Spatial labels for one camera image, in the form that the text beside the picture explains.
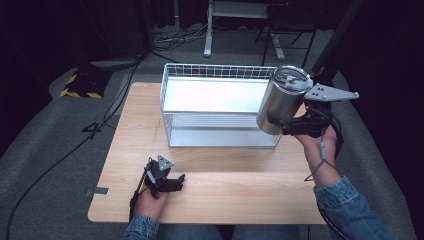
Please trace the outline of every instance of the denim sleeve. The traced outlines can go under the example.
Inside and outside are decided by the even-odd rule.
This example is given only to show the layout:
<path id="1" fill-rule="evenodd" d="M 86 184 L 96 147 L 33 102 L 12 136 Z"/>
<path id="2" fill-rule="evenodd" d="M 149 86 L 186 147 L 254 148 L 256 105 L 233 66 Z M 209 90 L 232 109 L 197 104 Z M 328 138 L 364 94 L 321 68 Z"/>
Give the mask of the denim sleeve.
<path id="1" fill-rule="evenodd" d="M 159 223 L 150 217 L 136 215 L 125 230 L 124 239 L 155 240 Z"/>
<path id="2" fill-rule="evenodd" d="M 349 239 L 393 239 L 383 220 L 345 176 L 323 188 L 314 188 L 318 206 Z M 342 239 L 331 229 L 333 239 Z"/>

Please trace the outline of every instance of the stainless steel tumbler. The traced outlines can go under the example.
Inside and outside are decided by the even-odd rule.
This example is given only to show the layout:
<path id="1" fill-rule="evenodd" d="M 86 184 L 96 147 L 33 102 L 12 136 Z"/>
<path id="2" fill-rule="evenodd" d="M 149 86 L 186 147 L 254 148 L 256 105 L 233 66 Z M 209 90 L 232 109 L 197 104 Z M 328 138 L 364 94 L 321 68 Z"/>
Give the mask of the stainless steel tumbler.
<path id="1" fill-rule="evenodd" d="M 280 127 L 268 122 L 268 115 L 285 120 L 294 117 L 303 102 L 303 96 L 312 88 L 313 81 L 303 69 L 283 65 L 270 76 L 256 123 L 267 134 L 280 135 Z"/>

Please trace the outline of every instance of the person's right hand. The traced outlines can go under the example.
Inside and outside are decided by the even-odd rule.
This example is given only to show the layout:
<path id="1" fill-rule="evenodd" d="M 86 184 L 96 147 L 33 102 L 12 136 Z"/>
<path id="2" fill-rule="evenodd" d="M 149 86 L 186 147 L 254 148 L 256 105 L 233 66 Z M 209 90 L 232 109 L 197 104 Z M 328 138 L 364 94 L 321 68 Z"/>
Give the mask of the person's right hand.
<path id="1" fill-rule="evenodd" d="M 322 142 L 325 146 L 326 161 L 322 163 L 321 137 L 313 138 L 309 135 L 294 136 L 303 145 L 306 161 L 309 169 L 313 172 L 313 178 L 317 187 L 324 187 L 340 180 L 341 176 L 333 166 L 336 166 L 336 142 L 337 135 L 333 127 L 329 126 L 323 136 Z"/>
<path id="2" fill-rule="evenodd" d="M 140 194 L 140 197 L 137 200 L 134 215 L 148 216 L 157 221 L 162 214 L 162 210 L 165 207 L 169 194 L 169 192 L 158 192 L 156 197 L 154 197 L 150 192 L 150 189 L 146 189 Z"/>

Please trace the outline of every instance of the white wire rack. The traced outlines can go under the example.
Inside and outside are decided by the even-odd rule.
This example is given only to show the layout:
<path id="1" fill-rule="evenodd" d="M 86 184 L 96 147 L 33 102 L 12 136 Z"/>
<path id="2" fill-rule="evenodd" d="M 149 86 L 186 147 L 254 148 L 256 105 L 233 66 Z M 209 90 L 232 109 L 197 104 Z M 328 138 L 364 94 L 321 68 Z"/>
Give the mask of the white wire rack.
<path id="1" fill-rule="evenodd" d="M 275 67 L 166 64 L 161 107 L 170 147 L 274 148 L 256 116 Z"/>
<path id="2" fill-rule="evenodd" d="M 268 79 L 275 67 L 166 64 L 164 76 L 229 79 Z"/>

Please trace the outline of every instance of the dark background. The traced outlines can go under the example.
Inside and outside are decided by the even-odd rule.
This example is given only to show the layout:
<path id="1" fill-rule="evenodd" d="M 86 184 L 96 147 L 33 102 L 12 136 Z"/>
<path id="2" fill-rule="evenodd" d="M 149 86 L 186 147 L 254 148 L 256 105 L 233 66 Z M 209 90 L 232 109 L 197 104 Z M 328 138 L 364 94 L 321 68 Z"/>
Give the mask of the dark background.
<path id="1" fill-rule="evenodd" d="M 0 3 L 0 156 L 51 101 L 49 85 L 58 76 L 75 66 L 91 69 L 90 61 L 125 57 L 105 40 L 120 53 L 136 55 L 150 49 L 151 24 L 175 24 L 172 0 L 150 1 L 149 6 L 143 5 L 146 1 L 101 2 Z M 204 22 L 206 2 L 180 0 L 181 27 Z M 418 239 L 424 238 L 423 10 L 421 1 L 365 1 L 320 76 L 330 81 L 340 71 L 350 89 L 360 93 L 352 103 L 406 197 Z M 335 22 L 326 20 L 330 26 Z"/>

